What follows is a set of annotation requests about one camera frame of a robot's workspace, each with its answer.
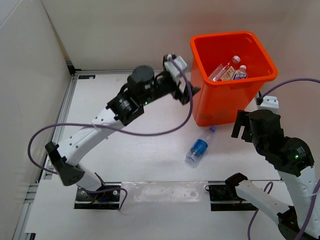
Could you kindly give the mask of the white blue label bottle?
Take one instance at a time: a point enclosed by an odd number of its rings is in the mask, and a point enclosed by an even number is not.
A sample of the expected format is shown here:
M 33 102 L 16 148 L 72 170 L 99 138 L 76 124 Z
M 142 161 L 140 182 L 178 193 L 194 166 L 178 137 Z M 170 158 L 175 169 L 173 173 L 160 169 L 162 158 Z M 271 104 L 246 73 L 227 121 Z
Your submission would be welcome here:
M 247 73 L 247 66 L 246 65 L 241 65 L 239 67 L 239 69 L 237 69 L 233 76 L 232 76 L 232 80 L 242 80 L 242 79 L 246 79 L 248 77 L 248 73 Z

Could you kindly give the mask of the yellow label plastic bottle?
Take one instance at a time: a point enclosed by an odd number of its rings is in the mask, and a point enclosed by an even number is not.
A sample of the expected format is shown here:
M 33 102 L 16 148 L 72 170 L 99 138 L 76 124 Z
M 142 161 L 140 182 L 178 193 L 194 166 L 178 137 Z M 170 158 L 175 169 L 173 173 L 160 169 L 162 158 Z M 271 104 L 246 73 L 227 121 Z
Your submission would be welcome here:
M 220 63 L 208 78 L 214 82 L 229 81 L 238 69 L 240 62 L 241 58 L 234 55 L 231 59 Z

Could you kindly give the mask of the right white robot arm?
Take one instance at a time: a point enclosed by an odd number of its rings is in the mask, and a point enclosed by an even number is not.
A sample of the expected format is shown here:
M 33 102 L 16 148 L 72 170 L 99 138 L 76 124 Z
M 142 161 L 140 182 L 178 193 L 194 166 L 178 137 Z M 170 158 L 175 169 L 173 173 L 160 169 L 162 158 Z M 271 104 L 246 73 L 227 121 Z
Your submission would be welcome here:
M 286 240 L 318 240 L 320 182 L 308 144 L 285 136 L 280 115 L 267 109 L 239 110 L 231 136 L 252 143 L 256 152 L 274 167 L 290 202 L 264 192 L 242 173 L 225 180 L 226 197 L 248 201 L 275 223 Z

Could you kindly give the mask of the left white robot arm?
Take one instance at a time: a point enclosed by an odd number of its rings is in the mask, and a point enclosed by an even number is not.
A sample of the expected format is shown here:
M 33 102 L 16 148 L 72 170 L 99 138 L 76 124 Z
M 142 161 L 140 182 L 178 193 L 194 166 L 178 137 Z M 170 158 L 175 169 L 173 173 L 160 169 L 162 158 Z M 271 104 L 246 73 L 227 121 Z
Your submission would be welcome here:
M 99 176 L 81 165 L 82 158 L 107 139 L 144 114 L 144 107 L 166 95 L 182 105 L 193 104 L 193 97 L 200 91 L 189 81 L 180 89 L 180 77 L 185 76 L 183 68 L 164 66 L 155 75 L 148 65 L 140 65 L 127 77 L 119 93 L 91 121 L 68 139 L 59 143 L 49 142 L 45 150 L 57 175 L 64 186 L 76 185 L 86 191 L 94 200 L 105 195 L 105 186 Z

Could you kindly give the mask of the orange plastic bin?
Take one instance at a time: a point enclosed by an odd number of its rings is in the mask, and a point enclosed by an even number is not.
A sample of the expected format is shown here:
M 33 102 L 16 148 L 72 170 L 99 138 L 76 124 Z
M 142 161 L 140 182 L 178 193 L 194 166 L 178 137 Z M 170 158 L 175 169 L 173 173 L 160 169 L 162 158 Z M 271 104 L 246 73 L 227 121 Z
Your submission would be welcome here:
M 193 118 L 200 127 L 233 123 L 262 86 L 278 76 L 268 52 L 250 31 L 209 33 L 190 40 L 193 55 L 190 82 L 200 91 L 193 97 Z M 223 62 L 239 56 L 247 67 L 242 80 L 212 81 L 209 75 Z

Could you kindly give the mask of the blue label purple cap bottle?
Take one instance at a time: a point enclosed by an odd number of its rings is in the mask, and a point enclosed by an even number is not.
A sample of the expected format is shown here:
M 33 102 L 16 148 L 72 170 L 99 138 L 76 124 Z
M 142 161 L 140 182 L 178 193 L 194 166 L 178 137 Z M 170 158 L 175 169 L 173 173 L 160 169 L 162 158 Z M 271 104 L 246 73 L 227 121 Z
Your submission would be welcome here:
M 189 164 L 193 168 L 195 168 L 199 164 L 200 160 L 211 144 L 216 131 L 216 126 L 210 126 L 195 140 L 194 144 L 186 153 L 185 162 L 187 164 Z

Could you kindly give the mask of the blue label sticker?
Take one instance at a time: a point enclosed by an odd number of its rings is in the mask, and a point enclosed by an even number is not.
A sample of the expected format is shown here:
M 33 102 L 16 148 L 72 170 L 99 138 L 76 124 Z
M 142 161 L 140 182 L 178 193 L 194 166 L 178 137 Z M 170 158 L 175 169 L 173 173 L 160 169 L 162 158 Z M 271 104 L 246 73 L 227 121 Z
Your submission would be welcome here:
M 94 80 L 96 78 L 95 75 L 79 75 L 79 80 Z

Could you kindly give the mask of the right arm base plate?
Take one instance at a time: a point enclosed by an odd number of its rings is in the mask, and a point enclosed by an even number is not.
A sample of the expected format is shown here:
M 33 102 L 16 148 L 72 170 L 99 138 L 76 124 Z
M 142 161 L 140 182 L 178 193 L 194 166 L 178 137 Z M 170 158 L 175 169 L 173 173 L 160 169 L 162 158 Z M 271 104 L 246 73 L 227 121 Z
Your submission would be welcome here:
M 225 184 L 209 182 L 205 187 L 209 193 L 210 210 L 212 212 L 244 212 L 257 208 L 238 196 L 232 196 Z

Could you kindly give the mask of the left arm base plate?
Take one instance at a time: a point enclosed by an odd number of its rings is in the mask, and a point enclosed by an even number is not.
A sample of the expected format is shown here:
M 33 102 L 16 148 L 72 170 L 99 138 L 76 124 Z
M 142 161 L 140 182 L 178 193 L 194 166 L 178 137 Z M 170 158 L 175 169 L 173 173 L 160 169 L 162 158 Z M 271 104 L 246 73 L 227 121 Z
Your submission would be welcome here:
M 120 210 L 127 198 L 127 191 L 120 182 L 105 182 L 98 191 L 91 193 L 78 187 L 73 208 L 76 210 Z

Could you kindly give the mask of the aluminium table frame rail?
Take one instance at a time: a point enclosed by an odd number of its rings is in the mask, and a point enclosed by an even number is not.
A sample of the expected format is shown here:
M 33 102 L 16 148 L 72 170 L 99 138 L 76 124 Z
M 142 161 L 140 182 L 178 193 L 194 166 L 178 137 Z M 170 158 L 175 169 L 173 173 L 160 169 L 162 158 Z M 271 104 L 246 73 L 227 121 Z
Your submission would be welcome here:
M 68 102 L 71 99 L 71 95 L 74 90 L 74 75 L 78 71 L 77 68 L 74 67 L 71 60 L 66 60 L 65 65 L 69 71 L 70 77 L 67 78 L 67 87 L 64 91 L 63 101 L 59 105 L 59 112 L 57 117 L 54 119 L 55 123 L 61 123 L 65 121 L 67 111 L 69 110 Z M 35 175 L 35 180 L 31 181 L 27 185 L 27 192 L 22 199 L 22 209 L 19 215 L 19 219 L 16 224 L 16 228 L 14 230 L 13 240 L 33 240 L 35 238 L 35 233 L 26 233 L 26 225 L 28 223 L 30 213 L 32 210 L 33 202 L 37 193 L 38 185 L 41 180 L 52 178 L 52 174 L 50 172 L 44 172 L 43 170 L 38 170 Z

